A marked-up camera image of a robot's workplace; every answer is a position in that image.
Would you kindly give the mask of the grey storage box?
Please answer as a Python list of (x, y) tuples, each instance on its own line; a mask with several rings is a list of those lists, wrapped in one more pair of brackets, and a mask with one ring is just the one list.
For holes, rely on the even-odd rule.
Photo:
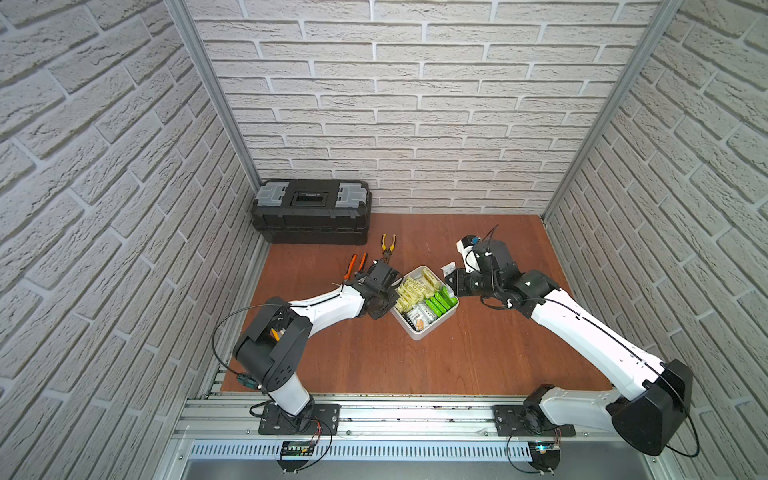
[(399, 298), (390, 312), (414, 340), (424, 338), (458, 311), (458, 297), (427, 266), (406, 274), (395, 292)]

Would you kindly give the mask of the white cookie packet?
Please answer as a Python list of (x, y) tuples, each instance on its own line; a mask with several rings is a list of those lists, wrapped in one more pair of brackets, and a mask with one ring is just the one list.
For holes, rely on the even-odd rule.
[(437, 319), (425, 303), (416, 304), (412, 309), (405, 312), (403, 316), (417, 332), (425, 330)]

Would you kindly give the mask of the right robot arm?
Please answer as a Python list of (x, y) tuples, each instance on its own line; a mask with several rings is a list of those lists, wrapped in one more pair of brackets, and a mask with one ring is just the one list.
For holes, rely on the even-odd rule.
[(646, 455), (668, 448), (690, 417), (693, 373), (687, 365), (663, 361), (632, 344), (542, 272), (521, 272), (504, 242), (467, 235), (456, 247), (464, 265), (445, 280), (457, 296), (495, 299), (497, 309), (519, 312), (556, 334), (611, 383), (607, 391), (541, 385), (525, 399), (520, 414), (529, 432), (584, 426), (615, 432)]

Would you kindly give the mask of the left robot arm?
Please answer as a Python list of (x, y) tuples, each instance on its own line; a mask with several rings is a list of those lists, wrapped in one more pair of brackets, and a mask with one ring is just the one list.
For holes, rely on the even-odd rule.
[(233, 357), (260, 391), (298, 416), (311, 400), (297, 375), (309, 338), (341, 321), (384, 316), (399, 299), (401, 279), (397, 270), (377, 261), (325, 294), (292, 302), (273, 297), (235, 343)]

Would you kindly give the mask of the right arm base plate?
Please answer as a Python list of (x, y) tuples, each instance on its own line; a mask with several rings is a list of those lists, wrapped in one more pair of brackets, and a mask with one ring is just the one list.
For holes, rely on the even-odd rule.
[(499, 437), (575, 437), (573, 425), (555, 425), (536, 408), (519, 405), (494, 405), (494, 424)]

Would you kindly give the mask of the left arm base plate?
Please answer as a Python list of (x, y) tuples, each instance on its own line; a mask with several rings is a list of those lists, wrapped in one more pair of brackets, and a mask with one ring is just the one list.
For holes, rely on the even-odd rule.
[(260, 435), (332, 436), (338, 431), (340, 404), (309, 403), (297, 415), (290, 415), (273, 402), (266, 404), (257, 417)]

